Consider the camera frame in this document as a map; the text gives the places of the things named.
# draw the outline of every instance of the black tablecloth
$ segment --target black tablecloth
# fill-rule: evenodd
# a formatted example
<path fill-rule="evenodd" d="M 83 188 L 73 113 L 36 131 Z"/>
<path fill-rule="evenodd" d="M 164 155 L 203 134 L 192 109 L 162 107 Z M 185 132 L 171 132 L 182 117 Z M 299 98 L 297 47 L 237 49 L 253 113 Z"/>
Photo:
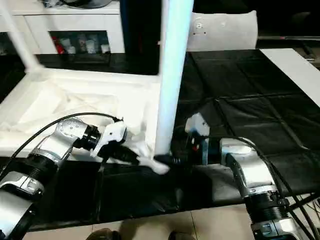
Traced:
<path fill-rule="evenodd" d="M 125 54 L 39 58 L 52 68 L 133 74 L 156 74 L 159 63 L 157 57 Z M 5 66 L 0 69 L 1 101 L 24 74 L 15 58 L 0 57 L 0 62 Z M 177 135 L 197 112 L 211 135 L 252 140 L 295 193 L 320 189 L 320 108 L 259 50 L 188 53 L 173 144 L 181 144 Z M 215 164 L 217 159 L 210 163 L 159 176 L 146 167 L 68 161 L 46 191 L 32 229 L 241 203 L 232 172 Z"/>

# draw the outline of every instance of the white fabric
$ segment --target white fabric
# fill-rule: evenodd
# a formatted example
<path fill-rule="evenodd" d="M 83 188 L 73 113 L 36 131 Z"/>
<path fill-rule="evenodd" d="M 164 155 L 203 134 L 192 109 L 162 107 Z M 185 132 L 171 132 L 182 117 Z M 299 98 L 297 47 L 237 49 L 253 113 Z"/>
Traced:
<path fill-rule="evenodd" d="M 192 13 L 187 50 L 254 49 L 257 39 L 256 11 L 244 14 Z"/>

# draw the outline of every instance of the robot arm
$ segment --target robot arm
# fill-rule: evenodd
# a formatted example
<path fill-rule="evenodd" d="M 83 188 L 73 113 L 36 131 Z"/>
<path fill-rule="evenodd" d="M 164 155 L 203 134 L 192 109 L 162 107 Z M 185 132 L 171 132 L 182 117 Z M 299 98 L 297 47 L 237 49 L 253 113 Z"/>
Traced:
<path fill-rule="evenodd" d="M 254 238 L 302 239 L 294 220 L 288 217 L 288 200 L 280 197 L 268 166 L 256 150 L 243 141 L 222 138 L 220 153 L 221 164 L 231 168 L 244 199 Z"/>
<path fill-rule="evenodd" d="M 187 120 L 185 131 L 189 135 L 189 159 L 206 165 L 208 159 L 218 158 L 221 165 L 232 170 L 256 240 L 302 239 L 294 220 L 288 217 L 288 200 L 280 197 L 270 169 L 250 140 L 226 137 L 216 142 L 206 138 L 210 128 L 200 113 Z"/>
<path fill-rule="evenodd" d="M 108 125 L 102 136 L 97 127 L 77 118 L 59 122 L 25 161 L 0 180 L 0 240 L 23 238 L 36 214 L 36 202 L 73 147 L 92 151 L 91 155 L 96 156 L 103 145 L 122 143 L 126 132 L 123 121 Z"/>

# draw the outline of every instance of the white frame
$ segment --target white frame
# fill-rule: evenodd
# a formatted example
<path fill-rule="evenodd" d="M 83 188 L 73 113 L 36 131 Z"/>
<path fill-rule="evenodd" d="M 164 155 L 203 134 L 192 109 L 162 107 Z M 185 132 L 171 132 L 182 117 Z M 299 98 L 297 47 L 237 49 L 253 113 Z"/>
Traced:
<path fill-rule="evenodd" d="M 132 84 L 138 83 L 140 78 L 155 79 L 155 85 L 158 85 L 157 92 L 159 92 L 159 97 L 157 98 L 158 101 L 155 102 L 158 105 L 158 111 L 155 116 L 157 119 L 152 123 L 156 127 L 153 133 L 155 142 L 154 146 L 150 146 L 154 155 L 167 154 L 170 151 L 193 4 L 194 0 L 162 0 L 161 53 L 159 74 L 157 76 L 99 73 L 101 79 L 109 81 L 115 80 L 117 82 L 121 80 L 126 82 L 137 79 L 136 82 L 129 81 Z M 58 77 L 58 73 L 61 72 L 63 73 L 61 75 L 62 79 L 65 78 L 65 74 L 71 75 L 71 78 L 74 79 L 80 79 L 83 76 L 81 71 L 46 69 L 41 66 L 19 32 L 17 23 L 7 6 L 7 0 L 0 0 L 0 12 L 6 21 L 8 29 L 10 29 L 9 36 L 28 73 L 18 86 L 28 83 L 29 79 L 41 81 L 48 77 Z M 14 101 L 16 88 L 8 95 L 5 102 Z"/>
<path fill-rule="evenodd" d="M 16 22 L 16 25 L 19 29 L 19 31 L 21 31 L 23 33 L 23 37 L 24 40 L 26 42 L 26 44 L 28 45 L 28 47 L 30 48 L 30 50 L 32 51 L 33 54 L 40 54 L 40 48 L 38 47 L 36 40 L 34 39 L 33 34 L 31 33 L 28 24 L 26 23 L 26 20 L 23 16 L 14 16 L 14 20 Z M 2 16 L 0 16 L 0 33 L 7 33 L 8 27 L 5 23 L 5 20 Z"/>

